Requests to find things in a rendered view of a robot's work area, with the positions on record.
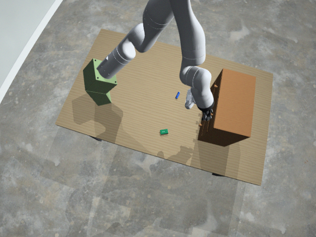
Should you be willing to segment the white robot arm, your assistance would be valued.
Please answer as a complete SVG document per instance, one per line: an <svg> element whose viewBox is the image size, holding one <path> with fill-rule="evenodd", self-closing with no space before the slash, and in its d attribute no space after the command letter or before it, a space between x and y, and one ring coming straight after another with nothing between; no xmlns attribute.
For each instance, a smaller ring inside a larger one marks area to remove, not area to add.
<svg viewBox="0 0 316 237"><path fill-rule="evenodd" d="M199 108L208 108L213 103L211 73L197 67L205 61L205 35L190 0L149 0L143 12L143 23L132 28L96 69L103 78L111 79L135 57L135 48L140 53L148 51L173 17L182 51L179 77L183 84L191 87L185 107L191 109L196 104Z"/></svg>

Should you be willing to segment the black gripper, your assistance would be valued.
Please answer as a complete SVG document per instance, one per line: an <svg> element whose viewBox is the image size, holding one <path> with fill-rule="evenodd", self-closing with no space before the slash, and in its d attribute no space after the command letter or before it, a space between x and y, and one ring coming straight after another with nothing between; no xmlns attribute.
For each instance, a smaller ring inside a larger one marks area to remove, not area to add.
<svg viewBox="0 0 316 237"><path fill-rule="evenodd" d="M208 121L212 118L211 113L213 113L212 111L213 106L214 106L214 100L213 100L212 105L208 108L202 109L198 107L202 111L202 114L204 115L201 120Z"/></svg>

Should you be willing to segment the small brown wooden chest of drawers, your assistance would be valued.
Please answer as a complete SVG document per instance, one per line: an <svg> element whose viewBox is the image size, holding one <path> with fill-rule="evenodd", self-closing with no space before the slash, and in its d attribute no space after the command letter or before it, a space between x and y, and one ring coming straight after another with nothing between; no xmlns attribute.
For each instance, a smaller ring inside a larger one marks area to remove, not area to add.
<svg viewBox="0 0 316 237"><path fill-rule="evenodd" d="M251 137L256 77L222 69L214 126L198 140L228 146Z"/></svg>

